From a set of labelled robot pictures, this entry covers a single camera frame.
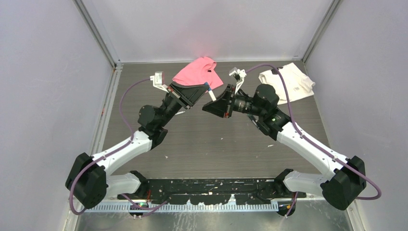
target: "black joint housing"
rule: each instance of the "black joint housing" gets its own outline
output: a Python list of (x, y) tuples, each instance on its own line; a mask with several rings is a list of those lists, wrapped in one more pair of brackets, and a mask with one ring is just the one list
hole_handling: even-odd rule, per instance
[[(347, 164), (366, 175), (364, 162), (354, 156)], [(366, 188), (367, 182), (346, 167), (336, 171), (334, 177), (325, 183), (322, 183), (323, 197), (333, 207), (346, 210), (355, 198)]]
[[(65, 187), (71, 190), (71, 185), (79, 172), (92, 162), (92, 157), (82, 153), (76, 157)], [(87, 208), (93, 208), (106, 195), (106, 172), (103, 167), (94, 164), (79, 178), (74, 188), (74, 196)]]
[(141, 125), (139, 131), (143, 131), (152, 140), (152, 148), (161, 144), (167, 134), (163, 127), (182, 108), (192, 107), (208, 90), (208, 85), (183, 86), (171, 83), (169, 91), (163, 99), (160, 107), (145, 105), (139, 110), (138, 123)]
[(147, 194), (147, 191), (149, 190), (149, 182), (147, 179), (138, 171), (130, 171), (133, 175), (135, 175), (139, 181), (140, 181), (140, 186), (134, 193), (138, 197), (143, 197)]
[(274, 179), (274, 188), (275, 191), (278, 195), (286, 195), (291, 193), (288, 188), (285, 186), (283, 181), (285, 180), (285, 177), (293, 172), (293, 169), (287, 168), (283, 172), (281, 172), (275, 179)]
[(276, 140), (278, 132), (283, 131), (283, 126), (291, 121), (291, 118), (278, 108), (279, 96), (273, 86), (260, 84), (253, 97), (249, 97), (240, 89), (241, 95), (235, 94), (235, 86), (228, 84), (224, 92), (213, 102), (203, 106), (203, 111), (209, 112), (221, 118), (229, 118), (233, 111), (253, 116), (258, 120), (258, 129), (265, 135)]

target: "metal floor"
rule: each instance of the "metal floor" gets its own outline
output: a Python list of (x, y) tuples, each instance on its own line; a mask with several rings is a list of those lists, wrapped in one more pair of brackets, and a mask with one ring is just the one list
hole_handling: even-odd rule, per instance
[[(215, 71), (224, 82), (214, 90), (216, 96), (224, 91), (227, 83), (235, 83), (228, 76), (233, 67), (248, 69), (260, 62), (220, 62)], [(271, 62), (282, 66), (290, 62)], [(301, 61), (294, 62), (302, 71)], [(166, 83), (187, 63), (125, 64), (110, 117), (103, 145), (112, 147), (130, 136), (119, 114), (119, 101), (133, 83), (163, 71)], [(254, 70), (245, 78), (242, 89), (253, 95), (260, 84), (258, 74), (266, 67)], [(134, 129), (139, 109), (146, 105), (160, 106), (165, 92), (146, 81), (135, 86), (123, 102), (123, 112)], [(161, 145), (148, 153), (127, 162), (115, 174), (137, 170), (147, 178), (255, 178), (275, 177), (286, 168), (305, 173), (317, 170), (305, 159), (283, 144), (263, 135), (246, 115), (235, 112), (231, 118), (222, 119), (201, 110), (211, 99), (206, 94), (186, 113), (175, 116), (166, 126), (168, 134)], [(327, 137), (313, 97), (292, 103), (297, 123), (324, 144)], [(287, 106), (280, 108), (287, 113)]]
[[(233, 67), (247, 69), (260, 62), (220, 62), (216, 72), (224, 86), (214, 90), (218, 96), (227, 83)], [(290, 62), (272, 62), (276, 66)], [(294, 62), (305, 71), (302, 62)], [(155, 71), (164, 71), (166, 83), (187, 63), (124, 65), (113, 111), (105, 137), (104, 149), (126, 139), (130, 132), (119, 114), (119, 101), (133, 83), (148, 78)], [(258, 74), (251, 72), (242, 89), (253, 95), (260, 84)], [(139, 109), (161, 105), (165, 93), (143, 82), (134, 87), (123, 102), (123, 112), (134, 129)], [(255, 178), (275, 177), (285, 168), (305, 173), (317, 170), (290, 148), (264, 136), (244, 114), (234, 113), (222, 119), (206, 113), (201, 107), (210, 101), (204, 95), (186, 113), (175, 116), (166, 126), (168, 134), (161, 145), (122, 166), (116, 174), (137, 170), (147, 178)], [(287, 113), (286, 105), (280, 108)], [(328, 145), (327, 137), (313, 97), (293, 102), (298, 124), (309, 134)], [(150, 231), (349, 231), (353, 230), (346, 211), (333, 208), (322, 200), (298, 200), (296, 212), (288, 220), (276, 212), (214, 212), (156, 213), (147, 218), (133, 219), (126, 213), (85, 213), (78, 218), (76, 230), (150, 230)]]
[(276, 212), (156, 213), (133, 219), (129, 213), (85, 213), (76, 231), (352, 231), (346, 212), (326, 201), (301, 201), (288, 219)]

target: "gray wall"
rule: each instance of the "gray wall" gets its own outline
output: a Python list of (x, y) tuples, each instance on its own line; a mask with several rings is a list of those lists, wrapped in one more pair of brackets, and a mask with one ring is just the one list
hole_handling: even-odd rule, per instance
[(300, 60), (330, 0), (85, 0), (122, 62)]
[(383, 191), (362, 202), (374, 231), (408, 225), (407, 12), (406, 0), (345, 0), (306, 64), (332, 147), (363, 158)]
[(71, 0), (0, 3), (0, 229), (55, 231), (111, 74)]

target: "pink cloth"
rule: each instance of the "pink cloth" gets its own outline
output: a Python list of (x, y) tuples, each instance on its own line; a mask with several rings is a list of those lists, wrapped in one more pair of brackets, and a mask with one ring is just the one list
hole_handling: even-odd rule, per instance
[(207, 82), (211, 89), (215, 89), (224, 84), (214, 71), (216, 65), (217, 63), (208, 57), (198, 58), (174, 76), (173, 81), (184, 86)]

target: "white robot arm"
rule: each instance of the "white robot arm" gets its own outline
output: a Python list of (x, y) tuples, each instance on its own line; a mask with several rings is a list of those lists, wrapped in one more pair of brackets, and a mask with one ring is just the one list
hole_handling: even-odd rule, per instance
[(183, 86), (173, 82), (165, 86), (161, 75), (157, 73), (152, 80), (155, 87), (165, 87), (167, 94), (160, 107), (145, 105), (140, 109), (138, 131), (108, 150), (93, 156), (82, 153), (75, 159), (65, 186), (71, 190), (77, 180), (73, 195), (85, 208), (95, 207), (104, 198), (136, 193), (143, 187), (146, 179), (136, 171), (119, 176), (111, 175), (124, 163), (161, 144), (167, 134), (163, 127), (182, 107), (190, 109), (209, 89), (206, 84)]
[[(366, 181), (334, 159), (347, 163), (363, 175), (365, 175), (364, 162), (356, 156), (349, 159), (331, 150), (297, 126), (302, 133), (300, 136), (290, 117), (277, 108), (279, 98), (271, 85), (259, 85), (254, 96), (249, 97), (239, 89), (246, 75), (245, 71), (235, 68), (230, 75), (236, 78), (239, 85), (228, 84), (221, 95), (216, 99), (212, 97), (213, 100), (203, 106), (203, 110), (222, 118), (231, 117), (233, 111), (252, 117), (258, 116), (258, 120), (253, 122), (262, 133), (295, 150), (321, 173), (306, 174), (286, 169), (273, 182), (278, 194), (304, 192), (320, 195), (335, 208), (345, 210), (364, 190)], [(161, 75), (152, 80), (155, 87), (162, 85)], [(74, 179), (85, 166), (102, 159), (79, 178), (74, 188), (75, 197), (85, 208), (92, 208), (102, 199), (116, 197), (118, 194), (146, 192), (144, 184), (147, 184), (147, 180), (140, 173), (133, 171), (119, 176), (112, 176), (112, 174), (124, 163), (159, 145), (167, 134), (167, 130), (163, 127), (181, 107), (189, 109), (207, 90), (212, 93), (209, 86), (205, 84), (186, 87), (171, 83), (169, 86), (164, 85), (164, 88), (167, 94), (160, 107), (146, 105), (140, 109), (138, 123), (141, 127), (133, 136), (101, 153), (93, 156), (83, 153), (76, 158), (65, 183), (68, 189), (71, 189)], [(307, 136), (309, 140), (330, 152), (335, 158), (330, 159), (316, 146), (303, 139), (303, 136)]]
[[(245, 75), (242, 77), (234, 69), (231, 72), (238, 82), (242, 82)], [(345, 210), (365, 189), (366, 181), (338, 161), (346, 163), (362, 175), (365, 175), (364, 162), (357, 156), (349, 159), (333, 151), (297, 124), (296, 130), (291, 118), (277, 108), (278, 101), (279, 97), (271, 85), (259, 85), (254, 96), (250, 97), (242, 90), (236, 90), (236, 86), (228, 84), (215, 101), (203, 106), (203, 110), (221, 118), (231, 117), (234, 111), (248, 114), (262, 133), (295, 150), (321, 173), (306, 174), (286, 169), (275, 178), (275, 183), (280, 184), (282, 191), (320, 195), (335, 208)], [(318, 147), (334, 158), (328, 157)]]

